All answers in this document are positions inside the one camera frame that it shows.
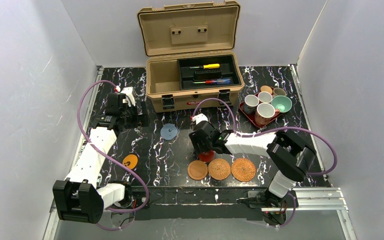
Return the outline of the red round coaster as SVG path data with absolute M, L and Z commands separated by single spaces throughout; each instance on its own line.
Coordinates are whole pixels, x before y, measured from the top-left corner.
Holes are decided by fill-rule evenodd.
M 198 154 L 198 158 L 205 162 L 208 163 L 212 161 L 215 158 L 216 153 L 213 150 L 207 151 L 207 152 L 202 152 Z

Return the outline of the blue round coaster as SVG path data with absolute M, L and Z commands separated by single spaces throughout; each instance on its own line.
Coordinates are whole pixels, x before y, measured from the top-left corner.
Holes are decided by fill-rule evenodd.
M 164 124 L 160 130 L 160 135 L 164 140 L 172 140 L 175 138 L 179 133 L 178 128 L 172 124 L 172 123 L 167 123 Z

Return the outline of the smooth wooden coaster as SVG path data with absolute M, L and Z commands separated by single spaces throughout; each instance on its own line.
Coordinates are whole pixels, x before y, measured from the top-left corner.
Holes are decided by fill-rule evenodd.
M 200 181 L 208 175 L 208 166 L 201 160 L 194 160 L 188 165 L 187 173 L 191 179 Z

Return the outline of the woven rattan coaster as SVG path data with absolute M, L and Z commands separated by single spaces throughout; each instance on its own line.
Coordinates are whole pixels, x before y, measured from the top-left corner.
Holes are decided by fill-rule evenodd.
M 233 177 L 240 182 L 251 181 L 256 174 L 254 163 L 247 158 L 237 158 L 231 165 Z
M 212 179 L 222 181 L 231 174 L 231 165 L 225 159 L 216 158 L 209 163 L 208 173 Z

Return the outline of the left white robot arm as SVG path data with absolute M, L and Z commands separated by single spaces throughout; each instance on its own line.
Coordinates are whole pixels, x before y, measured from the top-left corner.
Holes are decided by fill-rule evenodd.
M 139 114 L 131 88 L 110 93 L 101 114 L 92 119 L 88 142 L 75 166 L 64 180 L 56 180 L 52 192 L 60 220 L 97 224 L 105 209 L 115 203 L 132 201 L 126 181 L 114 181 L 98 187 L 98 176 L 105 155 L 122 130 L 147 127 L 146 114 Z

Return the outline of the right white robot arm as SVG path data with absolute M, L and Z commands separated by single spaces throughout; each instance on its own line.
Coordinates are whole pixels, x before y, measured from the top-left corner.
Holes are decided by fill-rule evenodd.
M 252 154 L 269 157 L 278 169 L 265 195 L 281 199 L 305 180 L 317 152 L 295 131 L 282 127 L 265 133 L 236 133 L 231 129 L 217 130 L 208 121 L 200 121 L 189 134 L 196 153 L 214 151 L 218 154 Z

